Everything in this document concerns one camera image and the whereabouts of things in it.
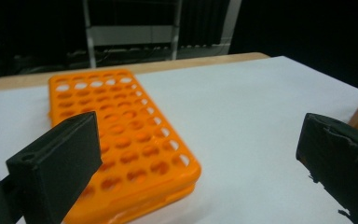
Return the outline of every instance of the metal frame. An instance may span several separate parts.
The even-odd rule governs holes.
[[[92,26],[88,1],[83,0],[83,10],[90,68],[97,67],[94,47],[109,44],[126,45],[171,42],[171,60],[176,60],[183,0],[176,0],[172,26]]]

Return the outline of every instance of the table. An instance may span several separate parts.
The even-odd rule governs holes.
[[[136,75],[202,174],[189,196],[133,224],[351,223],[296,160],[296,145],[306,113],[348,121],[358,89],[288,58],[256,55],[261,60],[245,62],[245,54],[233,56],[236,62],[230,56],[197,61],[206,66],[174,61],[171,70],[153,63],[148,75]],[[0,91],[0,177],[5,158],[49,129],[41,79],[52,75],[0,78],[7,88],[17,87]]]
[[[215,57],[195,58],[195,59],[184,59],[166,62],[156,63],[136,63],[126,64],[120,66],[109,66],[96,68],[96,70],[109,70],[112,68],[127,68],[130,69],[134,74],[145,74],[160,71],[167,71],[172,69],[182,69],[203,65],[221,64],[221,63],[235,63],[235,62],[246,62],[257,59],[266,59],[269,56],[259,52],[243,53],[243,54],[232,54]],[[69,74],[74,72],[86,71],[88,69],[71,70],[64,72],[52,72],[44,74],[31,74],[31,75],[18,75],[13,77],[0,77],[0,91],[11,90],[24,87],[42,86],[48,83],[48,79],[56,74]]]

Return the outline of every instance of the white table surface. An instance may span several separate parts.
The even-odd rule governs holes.
[[[347,122],[358,89],[285,57],[137,78],[202,174],[189,196],[132,223],[351,223],[296,146],[306,113]],[[47,86],[0,91],[1,179],[5,161],[49,130],[48,111]]]

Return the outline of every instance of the hole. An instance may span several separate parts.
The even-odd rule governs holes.
[[[133,183],[142,183],[146,180],[146,172],[142,169],[129,172],[127,178]]]
[[[89,95],[89,94],[90,94],[89,91],[78,91],[78,92],[77,92],[77,95],[78,95],[78,96],[86,96],[86,95]]]
[[[109,121],[109,122],[115,122],[120,119],[120,115],[109,114],[109,115],[106,115],[103,119],[105,119],[106,121]]]
[[[34,158],[34,154],[29,154],[29,155],[26,155],[26,156],[23,156],[21,158],[22,161],[30,161],[31,159]]]
[[[138,155],[132,151],[124,152],[120,158],[120,161],[125,164],[130,163],[132,161],[137,161],[137,160],[138,160]]]
[[[152,135],[150,135],[150,133],[144,133],[144,132],[141,132],[141,133],[137,133],[135,135],[135,138],[138,142],[148,142],[151,138],[152,138]]]
[[[133,90],[133,84],[127,84],[124,86],[124,88],[127,90]]]
[[[105,84],[108,86],[113,86],[116,84],[116,81],[114,79],[109,79],[109,80],[105,81]]]
[[[138,96],[141,96],[141,95],[142,95],[141,91],[132,91],[130,93],[130,96],[132,96],[132,97],[138,97]]]
[[[104,137],[104,131],[101,130],[98,130],[98,136],[100,136],[100,138]]]
[[[109,151],[109,145],[107,143],[100,143],[101,153],[106,153]]]
[[[121,188],[121,179],[119,177],[107,178],[101,184],[102,190],[119,190]]]
[[[159,125],[161,123],[161,119],[158,117],[153,117],[147,120],[147,123],[150,125]]]
[[[142,155],[145,157],[150,156],[157,156],[158,155],[158,148],[154,146],[147,146],[142,149]]]
[[[90,80],[99,80],[100,78],[97,75],[89,76]]]
[[[131,144],[131,140],[129,137],[119,137],[115,139],[115,146],[117,148],[129,147]]]
[[[105,93],[106,89],[97,89],[94,91],[96,94],[101,94],[101,93]]]
[[[116,100],[122,100],[122,99],[125,99],[126,97],[127,97],[126,94],[117,94],[113,98]]]
[[[131,103],[130,102],[121,102],[120,104],[117,105],[119,108],[129,108],[131,107]]]
[[[117,75],[119,77],[126,77],[128,75],[128,73],[127,72],[119,72],[119,73],[117,73]]]
[[[106,102],[109,101],[109,97],[108,96],[103,96],[97,99],[98,102]]]
[[[68,91],[68,90],[69,90],[68,84],[60,85],[56,88],[56,91]]]
[[[60,98],[60,99],[68,99],[69,97],[71,97],[72,96],[72,94],[71,93],[69,93],[69,92],[66,92],[66,93],[60,93],[60,94],[58,94],[58,98]]]
[[[154,109],[152,107],[148,107],[146,110],[149,114],[153,114],[154,112]]]
[[[170,130],[168,130],[167,128],[160,128],[155,130],[155,136],[156,137],[167,137],[168,135],[170,135]]]
[[[134,102],[136,105],[146,105],[147,100],[146,99],[139,99]]]
[[[121,134],[125,130],[125,126],[121,124],[114,125],[109,128],[109,132],[112,134]]]
[[[150,165],[150,170],[158,175],[165,175],[170,170],[170,166],[164,161],[155,161]]]
[[[115,110],[115,107],[112,105],[102,105],[101,110],[102,111],[113,111],[113,110]]]
[[[135,120],[129,123],[129,127],[133,130],[140,130],[144,127],[144,124],[140,120]]]
[[[132,78],[130,77],[123,77],[120,82],[121,83],[130,83],[132,81]]]
[[[91,99],[89,98],[89,99],[81,99],[81,100],[79,100],[79,104],[80,105],[87,105],[87,104],[89,104],[89,103],[91,103]]]
[[[114,161],[107,161],[104,162],[100,168],[98,169],[98,171],[100,172],[106,172],[108,170],[110,170],[110,168],[114,167],[116,165],[116,163]]]
[[[101,87],[103,85],[103,82],[101,81],[93,81],[91,84],[89,84],[93,88]]]
[[[83,77],[74,77],[74,78],[72,78],[72,80],[75,82],[81,82],[81,81],[84,81],[84,78]]]
[[[162,143],[162,148],[167,151],[176,151],[179,148],[179,143],[173,140],[168,140]]]
[[[71,107],[71,105],[73,105],[74,102],[61,102],[58,104],[59,107],[62,107],[62,108],[67,108],[67,107]]]
[[[75,89],[77,89],[77,90],[83,90],[86,87],[87,87],[86,82],[79,82],[79,83],[76,83],[76,85],[75,85]]]
[[[121,91],[121,87],[112,87],[110,91]]]
[[[89,199],[95,194],[95,189],[93,187],[87,186],[83,192],[80,194],[79,199]]]
[[[142,108],[142,109],[140,110],[140,112],[141,112],[142,114],[144,114],[144,115],[151,115],[151,114],[153,114],[154,109],[153,109],[152,107]]]
[[[113,74],[112,73],[106,73],[106,74],[103,74],[103,77],[105,78],[113,78]]]
[[[190,164],[190,159],[184,154],[172,158],[172,163],[180,168],[186,168]]]
[[[68,83],[68,79],[65,78],[59,78],[55,81],[57,84],[67,84]]]
[[[74,111],[64,111],[61,113],[61,117],[69,118],[69,117],[72,117],[74,114],[75,114]]]
[[[86,107],[81,110],[81,112],[83,112],[83,113],[90,112],[90,111],[95,111],[95,108],[94,107]]]
[[[136,112],[134,110],[129,110],[123,113],[124,118],[133,119],[136,117]]]

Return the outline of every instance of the orange plastic rack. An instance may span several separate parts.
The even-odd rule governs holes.
[[[200,164],[130,71],[52,77],[49,99],[52,126],[96,111],[100,135],[103,165],[65,223],[128,222],[195,188]]]

